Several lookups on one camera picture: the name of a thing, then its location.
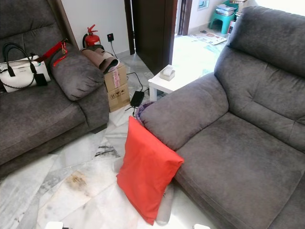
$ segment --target dark wooden door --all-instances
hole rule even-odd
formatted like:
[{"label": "dark wooden door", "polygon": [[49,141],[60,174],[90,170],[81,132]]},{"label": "dark wooden door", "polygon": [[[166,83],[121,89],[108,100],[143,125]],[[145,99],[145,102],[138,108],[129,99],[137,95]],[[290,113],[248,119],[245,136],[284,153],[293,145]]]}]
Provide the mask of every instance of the dark wooden door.
[{"label": "dark wooden door", "polygon": [[177,0],[132,0],[135,49],[157,74],[172,63]]}]

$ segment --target gray fabric couch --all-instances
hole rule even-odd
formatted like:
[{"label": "gray fabric couch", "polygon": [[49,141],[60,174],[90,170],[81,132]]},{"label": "gray fabric couch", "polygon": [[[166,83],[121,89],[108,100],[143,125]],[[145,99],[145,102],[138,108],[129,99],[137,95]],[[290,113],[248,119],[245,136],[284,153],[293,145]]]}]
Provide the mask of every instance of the gray fabric couch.
[{"label": "gray fabric couch", "polygon": [[[41,56],[63,39],[47,0],[0,0],[0,62],[7,42]],[[0,176],[101,126],[109,119],[104,76],[76,47],[46,61],[51,82],[0,94]],[[9,60],[23,58],[12,50]]]},{"label": "gray fabric couch", "polygon": [[305,17],[246,8],[214,73],[141,120],[218,228],[305,228]]}]

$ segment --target window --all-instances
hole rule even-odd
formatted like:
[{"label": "window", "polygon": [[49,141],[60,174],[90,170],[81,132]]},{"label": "window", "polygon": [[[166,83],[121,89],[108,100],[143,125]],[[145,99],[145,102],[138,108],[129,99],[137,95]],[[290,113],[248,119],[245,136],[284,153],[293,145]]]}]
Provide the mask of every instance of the window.
[{"label": "window", "polygon": [[209,0],[199,0],[198,1],[198,10],[202,10],[209,6]]}]

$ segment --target brown box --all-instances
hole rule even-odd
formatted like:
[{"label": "brown box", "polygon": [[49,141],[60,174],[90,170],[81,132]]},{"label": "brown box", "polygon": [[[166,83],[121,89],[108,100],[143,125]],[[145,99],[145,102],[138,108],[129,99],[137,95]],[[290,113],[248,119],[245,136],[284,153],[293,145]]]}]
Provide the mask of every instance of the brown box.
[{"label": "brown box", "polygon": [[105,78],[105,84],[106,84],[106,88],[107,88],[108,92],[127,83],[125,65],[120,63],[119,67],[116,70],[106,73],[104,75],[104,78]]},{"label": "brown box", "polygon": [[124,84],[107,94],[110,112],[116,111],[130,103],[128,84]]}]

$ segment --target throw pillow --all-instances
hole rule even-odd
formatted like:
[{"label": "throw pillow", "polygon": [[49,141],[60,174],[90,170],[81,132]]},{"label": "throw pillow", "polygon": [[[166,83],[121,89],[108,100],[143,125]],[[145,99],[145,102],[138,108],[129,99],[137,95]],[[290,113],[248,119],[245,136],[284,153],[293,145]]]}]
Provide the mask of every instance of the throw pillow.
[{"label": "throw pillow", "polygon": [[146,222],[153,225],[166,186],[184,159],[129,117],[123,166],[117,182]]}]

